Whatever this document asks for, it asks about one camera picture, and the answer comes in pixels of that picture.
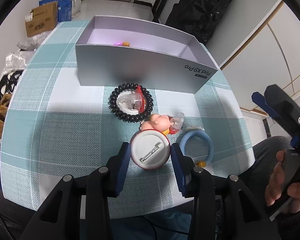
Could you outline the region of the white round pin badge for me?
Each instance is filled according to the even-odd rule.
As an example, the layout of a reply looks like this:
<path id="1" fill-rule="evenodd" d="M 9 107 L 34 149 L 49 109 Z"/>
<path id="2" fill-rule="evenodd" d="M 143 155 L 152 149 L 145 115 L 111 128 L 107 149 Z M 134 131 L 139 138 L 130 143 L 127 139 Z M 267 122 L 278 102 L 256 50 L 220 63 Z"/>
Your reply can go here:
<path id="1" fill-rule="evenodd" d="M 130 141 L 131 159 L 144 170 L 155 170 L 164 165 L 171 153 L 171 145 L 163 133 L 154 129 L 139 131 Z"/>

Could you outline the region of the pink pig figurine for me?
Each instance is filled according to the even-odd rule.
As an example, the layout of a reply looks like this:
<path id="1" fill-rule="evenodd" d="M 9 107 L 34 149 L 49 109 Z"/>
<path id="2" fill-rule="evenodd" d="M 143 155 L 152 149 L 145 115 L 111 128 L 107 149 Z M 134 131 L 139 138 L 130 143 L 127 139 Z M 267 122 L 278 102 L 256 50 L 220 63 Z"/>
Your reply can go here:
<path id="1" fill-rule="evenodd" d="M 149 120 L 143 121 L 140 130 L 149 130 L 153 129 L 158 132 L 161 132 L 164 135 L 168 135 L 170 132 L 171 122 L 169 116 L 167 115 L 159 115 L 159 114 L 151 114 Z"/>

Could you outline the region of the clear red hair clip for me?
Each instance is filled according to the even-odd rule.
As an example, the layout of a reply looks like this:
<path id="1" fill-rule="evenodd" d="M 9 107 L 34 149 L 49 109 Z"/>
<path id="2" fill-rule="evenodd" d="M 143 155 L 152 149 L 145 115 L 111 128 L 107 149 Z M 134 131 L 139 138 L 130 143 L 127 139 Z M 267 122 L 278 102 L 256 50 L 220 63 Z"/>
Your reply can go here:
<path id="1" fill-rule="evenodd" d="M 137 85 L 136 89 L 123 91 L 116 100 L 119 110 L 131 115 L 143 113 L 146 108 L 146 98 L 141 89 L 141 86 Z"/>

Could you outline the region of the teal plaid tablecloth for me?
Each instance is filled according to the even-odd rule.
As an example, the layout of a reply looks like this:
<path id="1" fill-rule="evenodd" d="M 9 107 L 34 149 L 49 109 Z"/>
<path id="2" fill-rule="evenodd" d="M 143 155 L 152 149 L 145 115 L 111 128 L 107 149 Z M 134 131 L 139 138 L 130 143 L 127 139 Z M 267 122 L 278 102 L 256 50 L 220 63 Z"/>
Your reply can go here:
<path id="1" fill-rule="evenodd" d="M 67 174 L 86 176 L 130 141 L 138 124 L 119 120 L 108 100 L 112 87 L 84 87 L 77 78 L 75 42 L 85 21 L 59 24 L 21 75 L 7 111 L 0 149 L 3 195 L 36 210 Z M 215 147 L 207 170 L 240 174 L 255 160 L 237 100 L 222 72 L 195 94 L 151 90 L 153 111 L 185 114 Z"/>

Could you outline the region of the brown suede boot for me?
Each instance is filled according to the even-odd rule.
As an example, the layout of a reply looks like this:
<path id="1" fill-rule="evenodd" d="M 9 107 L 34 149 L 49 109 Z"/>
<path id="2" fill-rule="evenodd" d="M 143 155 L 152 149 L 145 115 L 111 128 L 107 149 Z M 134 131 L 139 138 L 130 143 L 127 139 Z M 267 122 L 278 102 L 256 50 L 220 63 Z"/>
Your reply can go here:
<path id="1" fill-rule="evenodd" d="M 2 133 L 4 129 L 4 122 L 8 107 L 12 98 L 12 94 L 4 94 L 0 101 L 0 139 L 2 138 Z"/>

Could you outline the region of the grey open cardboard box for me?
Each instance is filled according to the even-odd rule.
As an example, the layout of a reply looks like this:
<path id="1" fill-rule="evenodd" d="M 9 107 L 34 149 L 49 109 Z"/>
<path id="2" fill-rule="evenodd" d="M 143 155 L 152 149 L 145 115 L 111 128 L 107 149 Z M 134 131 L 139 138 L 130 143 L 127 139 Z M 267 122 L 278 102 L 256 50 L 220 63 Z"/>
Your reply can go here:
<path id="1" fill-rule="evenodd" d="M 212 56 L 194 36 L 135 18 L 94 16 L 75 50 L 83 86 L 132 82 L 194 94 L 218 71 Z"/>

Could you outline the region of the black white sneaker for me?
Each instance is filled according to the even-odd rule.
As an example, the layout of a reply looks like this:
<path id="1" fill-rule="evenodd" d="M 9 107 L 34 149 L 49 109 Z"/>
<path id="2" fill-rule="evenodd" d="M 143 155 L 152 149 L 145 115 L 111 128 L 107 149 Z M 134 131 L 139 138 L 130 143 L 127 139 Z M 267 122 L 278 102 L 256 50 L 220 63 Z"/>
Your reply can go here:
<path id="1" fill-rule="evenodd" d="M 4 75 L 0 81 L 0 95 L 13 94 L 22 74 L 23 70 L 16 70 Z"/>

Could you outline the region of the grey plastic parcel bag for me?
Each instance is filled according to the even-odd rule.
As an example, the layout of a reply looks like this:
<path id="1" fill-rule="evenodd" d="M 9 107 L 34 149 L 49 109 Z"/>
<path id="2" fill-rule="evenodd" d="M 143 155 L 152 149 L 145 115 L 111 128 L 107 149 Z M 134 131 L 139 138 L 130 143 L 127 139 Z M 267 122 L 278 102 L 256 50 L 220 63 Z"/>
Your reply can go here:
<path id="1" fill-rule="evenodd" d="M 17 43 L 17 47 L 23 51 L 35 51 L 44 42 L 47 36 L 50 34 L 49 31 L 43 32 L 41 34 L 28 37 L 23 41 Z"/>

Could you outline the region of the brown cardboard box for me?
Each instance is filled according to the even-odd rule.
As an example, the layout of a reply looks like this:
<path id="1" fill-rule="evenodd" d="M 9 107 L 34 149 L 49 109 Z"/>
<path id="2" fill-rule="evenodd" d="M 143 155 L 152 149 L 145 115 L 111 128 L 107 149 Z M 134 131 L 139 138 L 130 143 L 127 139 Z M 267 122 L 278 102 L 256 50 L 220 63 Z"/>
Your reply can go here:
<path id="1" fill-rule="evenodd" d="M 57 2 L 50 2 L 33 8 L 24 17 L 27 37 L 50 31 L 57 25 Z"/>

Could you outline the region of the blue cardboard box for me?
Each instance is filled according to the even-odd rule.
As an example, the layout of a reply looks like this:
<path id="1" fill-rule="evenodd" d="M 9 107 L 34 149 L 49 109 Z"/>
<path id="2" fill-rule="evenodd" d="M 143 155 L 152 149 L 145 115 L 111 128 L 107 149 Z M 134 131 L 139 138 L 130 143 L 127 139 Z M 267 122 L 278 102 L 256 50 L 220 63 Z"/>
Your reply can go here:
<path id="1" fill-rule="evenodd" d="M 71 21 L 72 19 L 72 1 L 71 0 L 41 0 L 39 6 L 47 3 L 57 2 L 57 20 L 58 22 Z"/>

